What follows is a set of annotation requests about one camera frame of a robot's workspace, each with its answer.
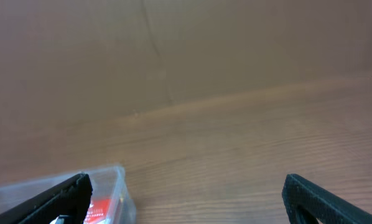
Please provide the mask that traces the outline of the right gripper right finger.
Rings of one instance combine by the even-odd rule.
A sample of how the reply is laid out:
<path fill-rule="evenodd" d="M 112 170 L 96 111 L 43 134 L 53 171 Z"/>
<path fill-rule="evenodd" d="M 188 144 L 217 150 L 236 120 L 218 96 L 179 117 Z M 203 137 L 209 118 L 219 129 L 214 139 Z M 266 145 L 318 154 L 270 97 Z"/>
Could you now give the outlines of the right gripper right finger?
<path fill-rule="evenodd" d="M 282 199 L 291 224 L 372 224 L 372 214 L 298 174 L 286 176 Z"/>

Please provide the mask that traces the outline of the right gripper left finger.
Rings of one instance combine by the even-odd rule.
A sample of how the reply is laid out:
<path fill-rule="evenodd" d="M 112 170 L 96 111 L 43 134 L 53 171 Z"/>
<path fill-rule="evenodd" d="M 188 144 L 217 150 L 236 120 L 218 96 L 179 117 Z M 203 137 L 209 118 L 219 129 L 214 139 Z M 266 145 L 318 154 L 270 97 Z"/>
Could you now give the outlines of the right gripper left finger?
<path fill-rule="evenodd" d="M 0 214 L 0 224 L 82 224 L 90 207 L 90 176 L 79 173 Z"/>

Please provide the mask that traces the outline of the red small box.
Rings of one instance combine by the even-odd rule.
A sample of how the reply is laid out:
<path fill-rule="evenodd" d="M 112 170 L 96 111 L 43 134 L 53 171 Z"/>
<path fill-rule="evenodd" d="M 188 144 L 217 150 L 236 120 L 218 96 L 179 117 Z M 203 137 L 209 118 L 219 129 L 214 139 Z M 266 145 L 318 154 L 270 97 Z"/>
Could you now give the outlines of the red small box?
<path fill-rule="evenodd" d="M 111 200 L 108 198 L 91 200 L 84 224 L 106 224 L 109 223 L 109 206 Z"/>

